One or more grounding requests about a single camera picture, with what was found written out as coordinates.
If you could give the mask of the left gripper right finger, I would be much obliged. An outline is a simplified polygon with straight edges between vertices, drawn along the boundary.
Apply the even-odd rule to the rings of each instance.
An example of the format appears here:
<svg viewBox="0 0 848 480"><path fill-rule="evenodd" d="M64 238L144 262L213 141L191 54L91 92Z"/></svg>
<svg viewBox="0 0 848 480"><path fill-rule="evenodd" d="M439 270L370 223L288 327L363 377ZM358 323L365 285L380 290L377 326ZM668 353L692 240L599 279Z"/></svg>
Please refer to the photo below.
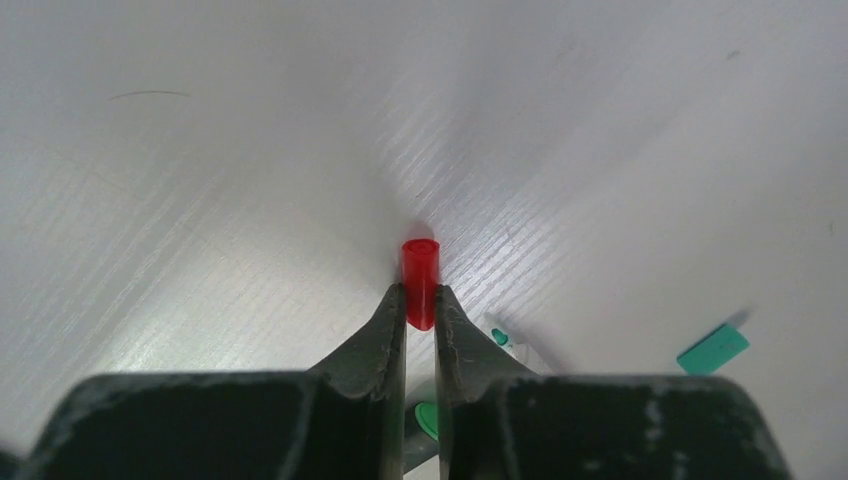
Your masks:
<svg viewBox="0 0 848 480"><path fill-rule="evenodd" d="M788 479L760 410L714 376L540 375L434 297L444 479Z"/></svg>

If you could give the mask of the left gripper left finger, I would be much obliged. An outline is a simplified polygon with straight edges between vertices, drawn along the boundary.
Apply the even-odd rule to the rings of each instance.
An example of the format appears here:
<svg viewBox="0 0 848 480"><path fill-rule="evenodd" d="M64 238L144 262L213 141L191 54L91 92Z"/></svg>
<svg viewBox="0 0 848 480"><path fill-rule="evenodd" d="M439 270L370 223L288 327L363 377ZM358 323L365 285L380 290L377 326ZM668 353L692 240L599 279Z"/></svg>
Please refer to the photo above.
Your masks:
<svg viewBox="0 0 848 480"><path fill-rule="evenodd" d="M60 402L30 479L399 479L405 296L304 371L104 374Z"/></svg>

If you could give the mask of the small red pen cap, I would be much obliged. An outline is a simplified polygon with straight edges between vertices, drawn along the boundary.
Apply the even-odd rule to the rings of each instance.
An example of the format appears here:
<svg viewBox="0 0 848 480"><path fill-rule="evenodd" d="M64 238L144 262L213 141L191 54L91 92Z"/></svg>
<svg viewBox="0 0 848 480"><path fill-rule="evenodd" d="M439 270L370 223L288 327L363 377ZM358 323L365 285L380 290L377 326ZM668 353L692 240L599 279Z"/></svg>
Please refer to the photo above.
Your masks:
<svg viewBox="0 0 848 480"><path fill-rule="evenodd" d="M440 244L428 238L406 241L401 247L401 275L407 323L429 331L435 323L435 294L439 285Z"/></svg>

